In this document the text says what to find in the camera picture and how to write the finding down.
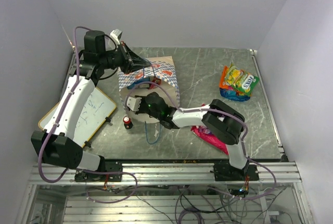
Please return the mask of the blue white snack packet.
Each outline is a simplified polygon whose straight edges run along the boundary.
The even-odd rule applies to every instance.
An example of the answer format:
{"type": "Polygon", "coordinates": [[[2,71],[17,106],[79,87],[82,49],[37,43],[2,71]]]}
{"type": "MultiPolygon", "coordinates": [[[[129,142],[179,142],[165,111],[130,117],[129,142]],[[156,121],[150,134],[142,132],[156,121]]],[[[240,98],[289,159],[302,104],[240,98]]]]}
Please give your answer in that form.
{"type": "Polygon", "coordinates": [[[131,85],[127,86],[127,89],[132,89],[136,84],[139,84],[141,82],[144,82],[144,81],[150,81],[150,78],[149,77],[146,77],[146,78],[141,78],[139,80],[136,80],[135,82],[133,82],[131,85]]]}

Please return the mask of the blue checkered paper bag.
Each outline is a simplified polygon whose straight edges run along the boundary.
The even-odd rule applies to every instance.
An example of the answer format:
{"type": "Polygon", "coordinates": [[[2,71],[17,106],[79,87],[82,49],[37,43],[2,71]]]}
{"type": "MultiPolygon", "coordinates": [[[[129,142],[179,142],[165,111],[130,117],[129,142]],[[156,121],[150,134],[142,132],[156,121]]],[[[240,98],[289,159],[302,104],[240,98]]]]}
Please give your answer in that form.
{"type": "Polygon", "coordinates": [[[146,96],[156,92],[169,106],[180,105],[180,90],[176,78],[176,70],[172,56],[146,58],[150,67],[124,74],[119,71],[119,92],[122,104],[129,97],[146,96]],[[136,84],[132,89],[127,89],[136,80],[149,77],[150,81],[136,84]]]}

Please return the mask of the pink snack bag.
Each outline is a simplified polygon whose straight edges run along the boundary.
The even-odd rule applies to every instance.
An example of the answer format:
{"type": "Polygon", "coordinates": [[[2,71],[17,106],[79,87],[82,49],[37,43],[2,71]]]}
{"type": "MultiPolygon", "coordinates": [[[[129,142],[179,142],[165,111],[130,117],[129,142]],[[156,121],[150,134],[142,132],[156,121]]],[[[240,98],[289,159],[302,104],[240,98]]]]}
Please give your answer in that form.
{"type": "Polygon", "coordinates": [[[192,126],[191,131],[205,142],[218,148],[220,151],[228,155],[226,145],[221,142],[207,127],[204,126],[192,126]]]}

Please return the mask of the green yellow candy bag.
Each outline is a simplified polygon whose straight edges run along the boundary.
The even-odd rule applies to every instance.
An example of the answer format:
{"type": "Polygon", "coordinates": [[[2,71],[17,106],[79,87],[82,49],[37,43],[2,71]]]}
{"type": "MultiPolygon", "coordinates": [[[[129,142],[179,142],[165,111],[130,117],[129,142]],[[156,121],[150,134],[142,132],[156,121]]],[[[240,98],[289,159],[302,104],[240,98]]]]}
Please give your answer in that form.
{"type": "Polygon", "coordinates": [[[230,66],[227,67],[224,82],[236,92],[251,96],[253,89],[260,82],[260,79],[252,73],[238,68],[234,63],[231,63],[230,66]]]}

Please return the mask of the blue fruit candy bag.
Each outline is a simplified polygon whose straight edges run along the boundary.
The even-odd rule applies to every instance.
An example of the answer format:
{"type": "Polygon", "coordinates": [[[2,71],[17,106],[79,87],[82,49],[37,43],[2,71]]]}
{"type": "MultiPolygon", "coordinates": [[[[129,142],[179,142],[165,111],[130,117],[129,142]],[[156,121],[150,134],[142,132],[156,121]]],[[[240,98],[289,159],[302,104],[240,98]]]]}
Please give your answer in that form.
{"type": "Polygon", "coordinates": [[[245,102],[251,99],[251,96],[243,95],[234,90],[220,89],[220,95],[226,99],[236,102],[245,102]]]}

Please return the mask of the orange Fox's candy bag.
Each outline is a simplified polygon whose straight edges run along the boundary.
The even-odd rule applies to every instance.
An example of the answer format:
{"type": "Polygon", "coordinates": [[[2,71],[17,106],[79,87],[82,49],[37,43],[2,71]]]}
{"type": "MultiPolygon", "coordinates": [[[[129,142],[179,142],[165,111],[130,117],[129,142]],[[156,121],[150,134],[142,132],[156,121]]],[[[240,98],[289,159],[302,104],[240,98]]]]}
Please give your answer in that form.
{"type": "Polygon", "coordinates": [[[220,82],[219,82],[219,88],[225,89],[225,90],[233,90],[234,88],[225,81],[227,71],[228,71],[228,67],[224,66],[224,69],[221,74],[220,82]]]}

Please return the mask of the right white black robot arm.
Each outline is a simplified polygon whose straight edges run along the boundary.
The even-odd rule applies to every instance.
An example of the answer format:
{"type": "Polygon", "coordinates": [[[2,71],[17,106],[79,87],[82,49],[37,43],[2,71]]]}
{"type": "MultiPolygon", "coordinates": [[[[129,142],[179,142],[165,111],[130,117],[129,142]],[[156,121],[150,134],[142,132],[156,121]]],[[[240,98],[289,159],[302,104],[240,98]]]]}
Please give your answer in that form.
{"type": "Polygon", "coordinates": [[[206,127],[226,145],[229,156],[230,176],[241,180],[248,173],[248,160],[244,145],[240,141],[242,133],[247,133],[245,118],[219,99],[210,104],[195,108],[169,106],[156,92],[140,99],[138,114],[147,114],[159,121],[167,129],[184,127],[206,127]]]}

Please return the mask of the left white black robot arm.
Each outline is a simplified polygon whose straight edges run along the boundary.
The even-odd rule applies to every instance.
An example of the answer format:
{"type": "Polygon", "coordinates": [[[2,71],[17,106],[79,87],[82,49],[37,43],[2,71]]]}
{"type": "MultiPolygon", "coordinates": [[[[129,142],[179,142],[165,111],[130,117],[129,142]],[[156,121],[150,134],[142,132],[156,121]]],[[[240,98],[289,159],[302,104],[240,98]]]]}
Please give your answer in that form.
{"type": "Polygon", "coordinates": [[[74,140],[74,134],[84,105],[106,69],[120,69],[129,74],[150,65],[120,40],[121,35],[119,29],[108,35],[99,30],[86,30],[84,48],[75,51],[68,88],[55,114],[43,131],[35,131],[31,136],[39,166],[50,164],[67,169],[85,169],[95,181],[105,177],[102,157],[85,152],[74,140]]]}

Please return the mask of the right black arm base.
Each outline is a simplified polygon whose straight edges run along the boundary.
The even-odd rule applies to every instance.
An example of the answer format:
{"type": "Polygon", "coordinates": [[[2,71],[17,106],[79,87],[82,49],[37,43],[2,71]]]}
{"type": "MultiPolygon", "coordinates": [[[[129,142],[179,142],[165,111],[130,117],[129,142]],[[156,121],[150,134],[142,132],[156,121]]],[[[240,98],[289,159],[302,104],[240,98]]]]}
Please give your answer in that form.
{"type": "Polygon", "coordinates": [[[210,171],[215,181],[258,181],[259,174],[256,165],[246,164],[245,168],[232,167],[228,161],[216,163],[210,171]]]}

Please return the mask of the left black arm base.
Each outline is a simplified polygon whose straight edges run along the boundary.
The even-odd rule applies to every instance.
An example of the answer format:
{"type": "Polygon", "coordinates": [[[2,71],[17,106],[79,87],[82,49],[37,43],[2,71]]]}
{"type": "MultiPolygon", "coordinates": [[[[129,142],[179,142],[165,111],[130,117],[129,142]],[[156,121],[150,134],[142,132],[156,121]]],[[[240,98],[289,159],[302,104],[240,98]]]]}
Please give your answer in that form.
{"type": "Polygon", "coordinates": [[[86,172],[79,170],[74,176],[75,182],[120,182],[123,166],[118,161],[105,160],[96,171],[86,172]]]}

